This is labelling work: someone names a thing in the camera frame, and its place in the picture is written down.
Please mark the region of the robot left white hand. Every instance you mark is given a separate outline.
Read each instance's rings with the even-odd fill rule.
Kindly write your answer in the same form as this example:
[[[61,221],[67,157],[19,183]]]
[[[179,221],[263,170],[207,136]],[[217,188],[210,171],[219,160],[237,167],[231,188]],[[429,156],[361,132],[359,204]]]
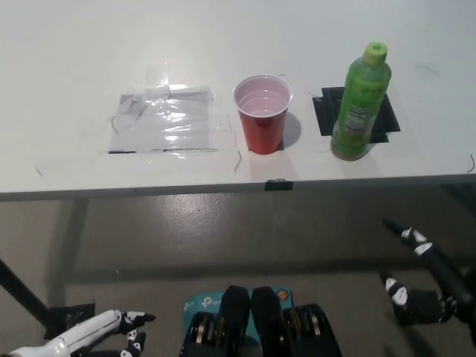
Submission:
[[[20,347],[8,356],[140,356],[147,334],[138,328],[154,321],[155,316],[145,312],[110,309],[89,318],[64,333],[37,347]],[[93,351],[93,347],[110,335],[126,336],[127,345],[119,350]]]

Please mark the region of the robot right black hand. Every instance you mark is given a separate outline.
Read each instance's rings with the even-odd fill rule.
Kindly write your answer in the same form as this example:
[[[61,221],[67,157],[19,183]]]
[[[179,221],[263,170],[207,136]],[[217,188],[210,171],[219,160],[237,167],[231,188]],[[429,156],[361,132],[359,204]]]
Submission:
[[[446,322],[463,304],[466,296],[463,278],[441,250],[415,228],[405,228],[384,218],[383,225],[408,246],[431,273],[441,292],[409,289],[388,270],[379,271],[396,319],[402,325]]]

